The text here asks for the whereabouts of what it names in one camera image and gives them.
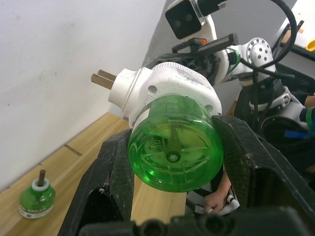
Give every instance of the human hand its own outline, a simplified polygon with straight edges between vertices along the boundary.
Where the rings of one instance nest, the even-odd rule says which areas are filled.
[[[206,196],[205,213],[208,213],[212,208],[211,213],[219,213],[226,204],[226,196],[227,193],[219,189]]]

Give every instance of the white label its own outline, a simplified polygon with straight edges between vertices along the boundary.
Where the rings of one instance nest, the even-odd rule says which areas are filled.
[[[134,124],[134,126],[133,126],[132,131],[134,131],[134,130],[137,128],[137,126],[138,126],[142,121],[144,121],[146,118],[148,118],[148,116],[149,116],[149,111],[150,111],[150,108],[148,108],[147,110],[145,110],[145,111],[138,117],[138,119],[136,120],[136,122],[135,122],[135,124]]]
[[[19,206],[19,210],[20,210],[20,214],[22,216],[24,216],[25,218],[28,218],[28,219],[38,219],[38,218],[41,218],[45,215],[47,215],[51,209],[53,208],[53,205],[51,205],[51,207],[49,207],[47,210],[45,211],[42,211],[42,212],[39,212],[39,213],[30,213],[30,212],[26,212],[24,211],[24,207],[23,206]]]

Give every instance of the wooden table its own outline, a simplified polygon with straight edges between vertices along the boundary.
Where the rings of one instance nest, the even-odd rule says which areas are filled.
[[[55,236],[58,234],[82,175],[98,155],[102,143],[128,128],[127,121],[106,114],[35,166],[0,194],[0,236]],[[53,210],[42,219],[28,220],[19,214],[21,193],[41,169],[56,191]],[[168,222],[185,211],[185,193],[153,189],[135,177],[131,219],[137,224],[149,218]]]

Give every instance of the green plastic bottle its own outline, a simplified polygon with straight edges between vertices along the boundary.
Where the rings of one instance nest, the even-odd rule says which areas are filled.
[[[21,195],[19,210],[27,219],[38,219],[47,215],[55,200],[55,190],[49,180],[45,178],[41,187],[37,186],[38,180],[35,179]]]
[[[137,117],[128,156],[134,173],[151,187],[187,192],[214,178],[223,149],[209,113],[199,102],[164,96]]]

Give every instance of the mosquito repellent liquid bottle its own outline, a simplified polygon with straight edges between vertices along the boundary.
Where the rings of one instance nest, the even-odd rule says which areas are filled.
[[[187,192],[213,179],[223,149],[204,106],[184,96],[163,96],[137,117],[128,155],[133,171],[146,184]]]

